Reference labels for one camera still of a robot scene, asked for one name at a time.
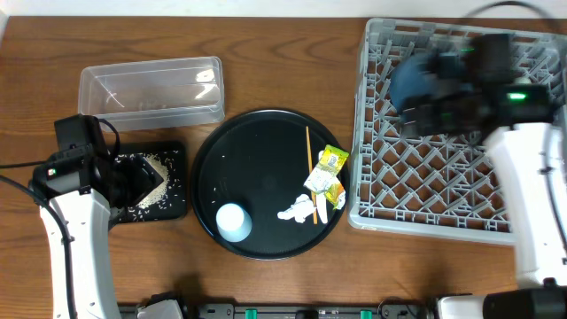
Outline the light blue cup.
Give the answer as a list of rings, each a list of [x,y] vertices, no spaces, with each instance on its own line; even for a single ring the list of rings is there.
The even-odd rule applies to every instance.
[[[215,217],[222,238],[231,243],[241,242],[252,232],[252,218],[240,206],[227,203],[221,206]]]

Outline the green yellow snack wrapper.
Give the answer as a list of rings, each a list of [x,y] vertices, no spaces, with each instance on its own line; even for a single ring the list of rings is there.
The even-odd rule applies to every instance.
[[[337,177],[338,173],[345,165],[348,156],[348,152],[345,152],[337,147],[331,146],[329,144],[325,146],[325,149],[322,151],[322,156],[317,164],[320,164],[321,168],[330,174],[327,189],[330,187],[331,180],[334,177]],[[304,186],[315,193],[315,174],[313,173],[313,170],[314,169],[312,169],[312,172],[304,182]]]

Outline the orange green torn wrapper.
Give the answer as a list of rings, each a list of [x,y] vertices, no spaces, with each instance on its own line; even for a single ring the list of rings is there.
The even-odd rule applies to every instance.
[[[334,209],[342,209],[346,203],[346,191],[337,177],[331,180],[330,187],[324,192],[324,196]]]

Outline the white tissue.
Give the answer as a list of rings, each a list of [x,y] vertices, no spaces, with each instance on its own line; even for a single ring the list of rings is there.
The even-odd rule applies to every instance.
[[[293,219],[297,223],[304,223],[306,218],[312,216],[315,210],[312,199],[306,194],[301,194],[288,209],[278,212],[277,218],[286,221]]]

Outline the white plastic spoon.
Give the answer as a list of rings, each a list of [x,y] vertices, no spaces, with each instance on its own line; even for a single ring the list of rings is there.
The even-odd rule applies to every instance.
[[[328,222],[327,207],[324,202],[324,192],[326,191],[329,183],[330,174],[317,164],[313,170],[315,174],[315,206],[317,215],[323,224]]]

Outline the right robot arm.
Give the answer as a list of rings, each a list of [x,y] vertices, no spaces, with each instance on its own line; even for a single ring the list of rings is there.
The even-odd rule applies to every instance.
[[[565,317],[563,132],[548,89],[517,78],[510,35],[481,35],[457,52],[412,55],[391,81],[405,136],[480,133],[516,238],[514,291],[441,297],[434,316]]]

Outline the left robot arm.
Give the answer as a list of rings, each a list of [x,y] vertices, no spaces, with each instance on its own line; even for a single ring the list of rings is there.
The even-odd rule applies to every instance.
[[[163,178],[140,155],[119,159],[106,122],[78,114],[54,124],[58,151],[35,167],[29,190],[47,232],[56,318],[118,318],[108,235]]]

